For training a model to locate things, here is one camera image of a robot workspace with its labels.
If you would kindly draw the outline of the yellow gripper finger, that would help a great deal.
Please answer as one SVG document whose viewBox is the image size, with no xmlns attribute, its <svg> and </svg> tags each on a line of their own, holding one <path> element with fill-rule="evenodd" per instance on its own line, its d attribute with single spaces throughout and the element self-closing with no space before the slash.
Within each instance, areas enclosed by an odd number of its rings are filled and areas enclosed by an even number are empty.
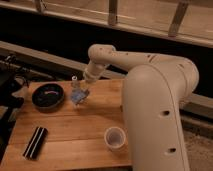
<svg viewBox="0 0 213 171">
<path fill-rule="evenodd" d="M 90 89 L 90 84 L 85 82 L 85 81 L 82 81 L 80 83 L 80 88 L 81 90 L 84 92 L 84 93 L 88 93 L 89 92 L 89 89 Z"/>
</svg>

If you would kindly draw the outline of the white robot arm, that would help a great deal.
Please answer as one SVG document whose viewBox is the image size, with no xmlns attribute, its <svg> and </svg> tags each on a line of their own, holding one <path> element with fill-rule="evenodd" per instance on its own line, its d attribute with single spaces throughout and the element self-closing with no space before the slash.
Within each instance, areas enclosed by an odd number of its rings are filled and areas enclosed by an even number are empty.
<svg viewBox="0 0 213 171">
<path fill-rule="evenodd" d="M 199 82 L 196 65 L 179 56 L 88 49 L 85 82 L 98 80 L 109 65 L 127 72 L 122 107 L 133 171 L 190 171 L 179 104 Z"/>
</svg>

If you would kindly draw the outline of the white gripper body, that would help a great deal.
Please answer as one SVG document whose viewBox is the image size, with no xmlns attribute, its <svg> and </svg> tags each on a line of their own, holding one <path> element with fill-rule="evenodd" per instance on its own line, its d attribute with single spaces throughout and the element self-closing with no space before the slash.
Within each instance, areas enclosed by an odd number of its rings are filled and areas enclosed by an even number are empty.
<svg viewBox="0 0 213 171">
<path fill-rule="evenodd" d="M 106 68 L 107 65 L 90 62 L 83 72 L 84 80 L 87 83 L 94 83 L 101 77 L 102 73 Z"/>
</svg>

